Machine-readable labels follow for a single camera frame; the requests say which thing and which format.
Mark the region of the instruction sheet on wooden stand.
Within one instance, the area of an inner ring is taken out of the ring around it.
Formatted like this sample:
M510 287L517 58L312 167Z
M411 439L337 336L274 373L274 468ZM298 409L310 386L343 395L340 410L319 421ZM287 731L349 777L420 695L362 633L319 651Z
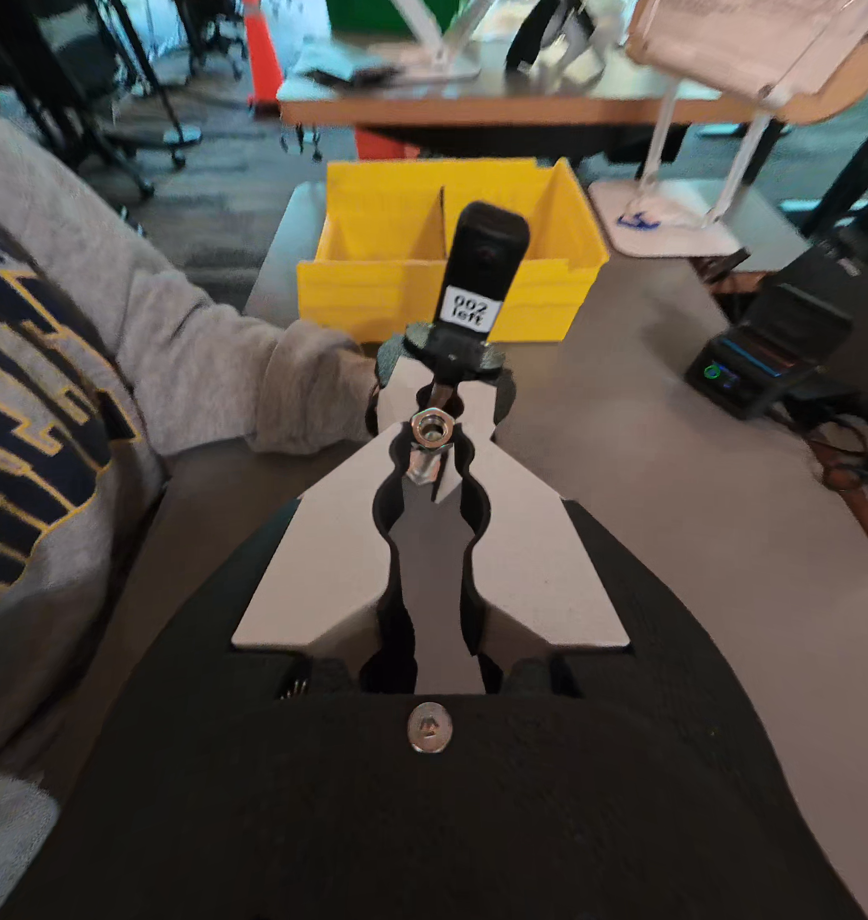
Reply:
M712 87L651 64L630 38L631 27L647 2L640 2L629 26L626 51L635 63L656 69L667 79L658 118L642 175L631 181L595 181L590 200L612 246L633 258L726 257L739 250L739 242L724 218L751 165L763 136L773 121L812 123L834 117L868 92L868 33L843 61L829 81L815 93L791 94L783 88L754 97ZM672 127L681 85L694 82L718 92L722 98L749 106L749 126L714 205L705 201L686 180L661 180L663 148Z

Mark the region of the orange traffic cone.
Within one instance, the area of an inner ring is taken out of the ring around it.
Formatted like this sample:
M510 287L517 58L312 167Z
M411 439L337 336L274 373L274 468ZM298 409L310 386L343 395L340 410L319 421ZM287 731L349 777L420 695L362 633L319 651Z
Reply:
M243 1L243 19L253 81L249 106L258 116L277 116L285 77L261 2Z

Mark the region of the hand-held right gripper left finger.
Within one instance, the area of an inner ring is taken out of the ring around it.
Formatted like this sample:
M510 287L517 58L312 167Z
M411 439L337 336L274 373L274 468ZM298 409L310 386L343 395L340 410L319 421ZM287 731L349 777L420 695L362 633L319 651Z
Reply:
M341 661L366 692L414 693L416 633L391 534L413 442L394 423L302 494L234 648Z

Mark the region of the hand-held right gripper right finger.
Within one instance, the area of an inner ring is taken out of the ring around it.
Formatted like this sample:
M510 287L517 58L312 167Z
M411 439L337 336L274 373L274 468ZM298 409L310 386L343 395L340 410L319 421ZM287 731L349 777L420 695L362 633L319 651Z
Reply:
M631 644L567 502L484 430L451 437L457 486L432 525L432 688L493 694L520 661Z

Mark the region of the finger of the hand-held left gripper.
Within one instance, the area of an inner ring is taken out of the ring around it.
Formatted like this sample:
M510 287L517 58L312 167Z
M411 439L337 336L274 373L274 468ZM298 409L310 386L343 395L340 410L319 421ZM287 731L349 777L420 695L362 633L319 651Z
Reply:
M410 423L420 411L417 394L433 384L432 371L414 358L377 362L379 393L375 405L377 434Z
M456 388L463 411L454 417L452 444L467 439L474 444L493 440L497 423L497 386L483 381L467 381Z

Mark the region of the black floor stand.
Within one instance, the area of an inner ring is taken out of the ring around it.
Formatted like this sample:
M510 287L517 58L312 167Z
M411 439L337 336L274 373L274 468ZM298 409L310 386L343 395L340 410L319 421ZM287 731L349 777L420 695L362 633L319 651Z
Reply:
M121 29L127 37L131 52L142 72L151 94L161 103L170 127L164 132L162 145L169 150L175 168L185 166L185 149L200 144L202 132L195 125L183 124L174 109L172 100L153 68L150 58L140 40L127 8L122 1L109 1Z

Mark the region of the green bin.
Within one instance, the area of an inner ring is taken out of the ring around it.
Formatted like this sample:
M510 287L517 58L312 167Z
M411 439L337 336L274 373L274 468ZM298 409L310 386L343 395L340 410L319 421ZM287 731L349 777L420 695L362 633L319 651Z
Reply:
M450 27L465 1L425 1L442 31ZM392 1L327 1L334 33L410 37L411 29Z

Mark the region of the person's left forearm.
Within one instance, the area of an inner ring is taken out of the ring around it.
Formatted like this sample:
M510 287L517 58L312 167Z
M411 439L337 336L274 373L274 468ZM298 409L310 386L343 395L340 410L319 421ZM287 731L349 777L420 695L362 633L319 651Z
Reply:
M158 454L244 440L309 455L370 439L374 362L345 333L243 316L175 270L113 278L125 308L116 360Z

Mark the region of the yellow plastic bin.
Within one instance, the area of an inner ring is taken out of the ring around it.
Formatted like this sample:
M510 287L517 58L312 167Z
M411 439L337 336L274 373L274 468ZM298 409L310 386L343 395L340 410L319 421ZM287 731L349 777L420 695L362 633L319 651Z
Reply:
M375 342L429 320L462 209L485 201L521 214L531 243L490 339L562 341L610 254L565 160L333 162L323 231L298 265L300 317Z

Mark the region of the person's grey sweatshirt torso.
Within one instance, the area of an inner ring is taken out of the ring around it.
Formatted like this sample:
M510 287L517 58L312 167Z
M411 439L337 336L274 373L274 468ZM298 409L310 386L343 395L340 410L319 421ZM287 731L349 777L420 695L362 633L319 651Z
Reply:
M162 265L0 117L0 907L58 819L35 762L162 493L117 334Z

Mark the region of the silver hex nut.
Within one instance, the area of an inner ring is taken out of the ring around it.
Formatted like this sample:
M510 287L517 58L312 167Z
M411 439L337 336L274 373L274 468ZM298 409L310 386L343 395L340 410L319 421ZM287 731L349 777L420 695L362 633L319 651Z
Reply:
M454 418L442 408L425 408L418 411L411 420L416 443L428 451L438 451L448 445L454 426Z

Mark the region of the silver bolt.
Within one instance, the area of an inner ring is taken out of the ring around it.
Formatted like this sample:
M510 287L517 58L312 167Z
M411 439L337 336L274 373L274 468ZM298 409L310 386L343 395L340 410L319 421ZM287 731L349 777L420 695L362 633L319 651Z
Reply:
M405 478L413 484L423 487L435 485L442 476L443 465L449 459L451 445L430 448L415 443L411 447Z

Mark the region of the long wooden table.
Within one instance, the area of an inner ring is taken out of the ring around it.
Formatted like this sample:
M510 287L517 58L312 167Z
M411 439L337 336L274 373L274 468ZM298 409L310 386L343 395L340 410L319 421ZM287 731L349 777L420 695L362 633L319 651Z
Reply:
M436 86L334 93L289 77L278 92L288 125L359 129L534 128L588 125L653 125L665 80L657 74L615 77L609 67L588 93L544 93L525 83Z

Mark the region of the black charger box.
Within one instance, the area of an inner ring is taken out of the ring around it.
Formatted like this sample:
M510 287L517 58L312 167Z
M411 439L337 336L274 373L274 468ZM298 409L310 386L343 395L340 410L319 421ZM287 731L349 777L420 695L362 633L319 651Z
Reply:
M853 318L830 302L773 284L703 346L683 379L733 418L759 419L812 379L853 330Z

